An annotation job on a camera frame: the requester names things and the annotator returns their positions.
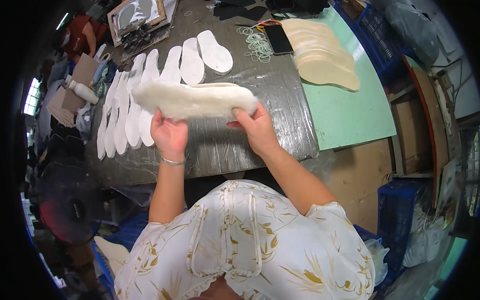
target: woman's left hand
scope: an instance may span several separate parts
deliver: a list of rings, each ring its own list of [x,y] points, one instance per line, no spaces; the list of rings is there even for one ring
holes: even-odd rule
[[[162,112],[157,109],[152,118],[150,135],[161,156],[171,161],[185,159],[185,147],[188,141],[188,122],[172,121],[162,118]]]

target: white floral blouse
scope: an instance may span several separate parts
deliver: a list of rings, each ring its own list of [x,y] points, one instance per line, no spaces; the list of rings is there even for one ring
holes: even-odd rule
[[[338,203],[302,216],[261,183],[228,180],[169,224],[149,223],[115,291],[125,300],[184,300],[222,275],[246,300],[368,299],[375,270]]]

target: blouse button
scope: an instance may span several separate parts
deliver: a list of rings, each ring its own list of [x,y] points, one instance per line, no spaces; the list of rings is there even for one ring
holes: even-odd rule
[[[232,265],[231,264],[223,264],[223,268],[227,271],[230,271],[232,269]]]

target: green table surface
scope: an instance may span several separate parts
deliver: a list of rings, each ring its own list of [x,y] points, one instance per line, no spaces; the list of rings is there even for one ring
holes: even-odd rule
[[[320,150],[395,135],[392,112],[380,79],[349,26],[333,7],[324,9],[320,16],[312,21],[330,27],[342,47],[353,56],[355,74],[360,79],[357,92],[302,80]]]

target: person in red shirt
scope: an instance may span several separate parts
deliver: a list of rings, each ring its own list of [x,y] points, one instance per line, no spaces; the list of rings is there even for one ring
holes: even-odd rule
[[[68,25],[62,37],[62,47],[68,57],[78,63],[82,53],[95,56],[108,26],[87,15],[76,16]]]

